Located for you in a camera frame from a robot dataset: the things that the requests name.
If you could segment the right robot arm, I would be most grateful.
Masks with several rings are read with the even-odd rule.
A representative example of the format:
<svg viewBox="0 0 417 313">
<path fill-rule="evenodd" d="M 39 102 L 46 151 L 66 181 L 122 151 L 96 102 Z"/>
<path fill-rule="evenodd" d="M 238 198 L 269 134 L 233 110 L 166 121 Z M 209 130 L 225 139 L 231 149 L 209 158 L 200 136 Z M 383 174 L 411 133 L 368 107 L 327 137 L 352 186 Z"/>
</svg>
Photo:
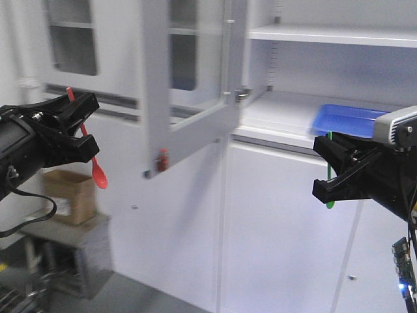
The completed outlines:
<svg viewBox="0 0 417 313">
<path fill-rule="evenodd" d="M 410 222 L 416 205 L 416 148 L 395 148 L 334 132 L 317 136 L 313 150 L 336 176 L 316 179 L 312 194 L 321 202 L 372 199 Z"/>
</svg>

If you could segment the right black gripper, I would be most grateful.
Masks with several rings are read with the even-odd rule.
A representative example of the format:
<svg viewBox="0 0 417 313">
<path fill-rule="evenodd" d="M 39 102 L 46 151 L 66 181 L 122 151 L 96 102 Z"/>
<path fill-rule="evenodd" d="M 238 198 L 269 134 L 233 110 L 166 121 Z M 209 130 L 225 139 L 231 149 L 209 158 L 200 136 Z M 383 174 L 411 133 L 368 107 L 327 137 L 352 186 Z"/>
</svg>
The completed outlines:
<svg viewBox="0 0 417 313">
<path fill-rule="evenodd" d="M 322 203 L 372 199 L 409 221 L 416 204 L 416 148 L 389 149 L 370 139 L 335 132 L 318 136 L 313 150 L 337 176 L 314 180 L 312 194 Z"/>
</svg>

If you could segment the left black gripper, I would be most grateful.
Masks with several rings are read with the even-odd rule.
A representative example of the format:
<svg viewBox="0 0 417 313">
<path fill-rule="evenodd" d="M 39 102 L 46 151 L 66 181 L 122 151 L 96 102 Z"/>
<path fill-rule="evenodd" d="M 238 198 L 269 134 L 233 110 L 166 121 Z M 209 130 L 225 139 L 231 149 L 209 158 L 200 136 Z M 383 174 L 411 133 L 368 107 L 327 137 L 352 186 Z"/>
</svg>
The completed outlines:
<svg viewBox="0 0 417 313">
<path fill-rule="evenodd" d="M 96 95 L 75 92 L 74 97 L 1 107 L 2 199 L 41 168 L 88 163 L 100 151 L 92 135 L 73 137 L 99 108 Z"/>
</svg>

